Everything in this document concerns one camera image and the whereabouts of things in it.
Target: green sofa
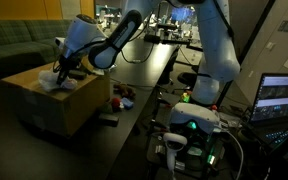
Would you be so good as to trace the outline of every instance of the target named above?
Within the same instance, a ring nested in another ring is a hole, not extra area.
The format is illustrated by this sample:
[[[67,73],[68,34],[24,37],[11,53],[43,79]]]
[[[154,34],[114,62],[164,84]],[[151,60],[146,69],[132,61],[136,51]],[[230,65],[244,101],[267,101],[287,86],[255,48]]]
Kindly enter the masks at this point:
[[[0,20],[0,58],[38,52],[45,62],[59,54],[55,37],[66,37],[71,20]]]

